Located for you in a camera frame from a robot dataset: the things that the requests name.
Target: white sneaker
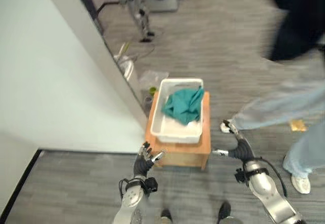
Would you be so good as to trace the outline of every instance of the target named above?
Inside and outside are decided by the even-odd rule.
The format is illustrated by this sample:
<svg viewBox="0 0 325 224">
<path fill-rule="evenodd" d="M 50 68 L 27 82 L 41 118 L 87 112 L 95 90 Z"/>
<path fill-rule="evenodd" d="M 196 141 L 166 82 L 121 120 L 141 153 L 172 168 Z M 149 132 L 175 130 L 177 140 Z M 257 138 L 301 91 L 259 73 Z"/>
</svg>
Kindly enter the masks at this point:
<svg viewBox="0 0 325 224">
<path fill-rule="evenodd" d="M 310 181 L 308 177 L 302 178 L 302 177 L 291 176 L 291 182 L 299 193 L 304 195 L 310 193 Z"/>
<path fill-rule="evenodd" d="M 229 134 L 230 133 L 230 128 L 227 127 L 224 122 L 222 124 L 220 124 L 220 130 L 224 133 L 224 134 Z"/>
</svg>

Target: black baseboard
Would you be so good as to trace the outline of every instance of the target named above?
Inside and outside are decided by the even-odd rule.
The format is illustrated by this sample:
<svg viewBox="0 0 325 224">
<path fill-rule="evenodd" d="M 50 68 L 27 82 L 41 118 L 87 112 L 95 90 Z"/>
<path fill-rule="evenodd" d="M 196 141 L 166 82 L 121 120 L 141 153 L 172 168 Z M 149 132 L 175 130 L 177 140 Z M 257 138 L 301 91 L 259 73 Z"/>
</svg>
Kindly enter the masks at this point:
<svg viewBox="0 0 325 224">
<path fill-rule="evenodd" d="M 32 157 L 31 161 L 29 162 L 28 166 L 26 167 L 24 173 L 22 174 L 14 192 L 12 193 L 7 205 L 5 206 L 1 216 L 0 216 L 0 223 L 5 223 L 8 216 L 9 216 L 9 213 L 12 209 L 12 207 L 14 206 L 14 203 L 19 195 L 19 192 L 21 191 L 21 188 L 23 187 L 30 171 L 32 170 L 35 162 L 37 161 L 38 157 L 40 156 L 40 153 L 42 152 L 42 150 L 38 149 L 36 151 L 36 153 L 34 154 L 34 156 Z"/>
</svg>

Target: black jacket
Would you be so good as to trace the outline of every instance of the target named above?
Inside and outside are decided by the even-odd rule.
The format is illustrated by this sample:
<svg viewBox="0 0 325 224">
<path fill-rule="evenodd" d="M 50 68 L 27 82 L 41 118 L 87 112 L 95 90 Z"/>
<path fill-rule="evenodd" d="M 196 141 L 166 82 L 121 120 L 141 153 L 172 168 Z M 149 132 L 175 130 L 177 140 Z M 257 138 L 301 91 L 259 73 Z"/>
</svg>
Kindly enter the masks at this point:
<svg viewBox="0 0 325 224">
<path fill-rule="evenodd" d="M 274 0 L 288 10 L 269 55 L 273 61 L 288 60 L 314 48 L 325 32 L 325 0 Z"/>
</svg>

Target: black shoe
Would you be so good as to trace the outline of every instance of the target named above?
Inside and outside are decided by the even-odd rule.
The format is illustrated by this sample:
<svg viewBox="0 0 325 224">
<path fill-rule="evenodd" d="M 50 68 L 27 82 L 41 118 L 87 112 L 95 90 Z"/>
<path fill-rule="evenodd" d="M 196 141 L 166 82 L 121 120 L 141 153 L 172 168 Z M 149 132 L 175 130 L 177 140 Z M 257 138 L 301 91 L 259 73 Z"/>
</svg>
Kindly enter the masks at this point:
<svg viewBox="0 0 325 224">
<path fill-rule="evenodd" d="M 154 32 L 152 32 L 152 31 L 149 31 L 149 32 L 147 32 L 147 36 L 154 36 Z"/>
<path fill-rule="evenodd" d="M 229 204 L 229 202 L 227 200 L 224 201 L 219 209 L 217 224 L 219 224 L 219 222 L 222 219 L 225 219 L 226 217 L 230 216 L 231 210 L 232 210 L 232 207 Z"/>
<path fill-rule="evenodd" d="M 149 38 L 143 38 L 142 40 L 140 40 L 141 43 L 150 43 L 152 40 Z"/>
<path fill-rule="evenodd" d="M 169 220 L 173 221 L 172 219 L 172 215 L 169 211 L 169 209 L 164 209 L 162 212 L 161 212 L 161 217 L 167 217 Z"/>
</svg>

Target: green cloth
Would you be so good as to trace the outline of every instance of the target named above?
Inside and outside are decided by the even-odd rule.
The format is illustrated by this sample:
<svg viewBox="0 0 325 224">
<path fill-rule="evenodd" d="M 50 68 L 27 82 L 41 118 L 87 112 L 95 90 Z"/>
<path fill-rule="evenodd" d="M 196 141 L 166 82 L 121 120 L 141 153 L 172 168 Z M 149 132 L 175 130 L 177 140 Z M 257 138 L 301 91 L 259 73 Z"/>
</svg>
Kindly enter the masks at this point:
<svg viewBox="0 0 325 224">
<path fill-rule="evenodd" d="M 204 89 L 185 88 L 171 94 L 162 108 L 162 112 L 187 125 L 191 121 L 200 120 L 201 101 Z"/>
</svg>

